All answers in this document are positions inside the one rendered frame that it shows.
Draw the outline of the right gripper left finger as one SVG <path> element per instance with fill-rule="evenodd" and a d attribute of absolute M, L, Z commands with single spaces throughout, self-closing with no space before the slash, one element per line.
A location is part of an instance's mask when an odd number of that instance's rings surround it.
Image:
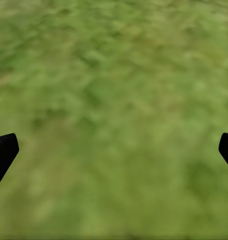
<path fill-rule="evenodd" d="M 14 133 L 0 136 L 0 182 L 18 152 L 18 140 Z"/>

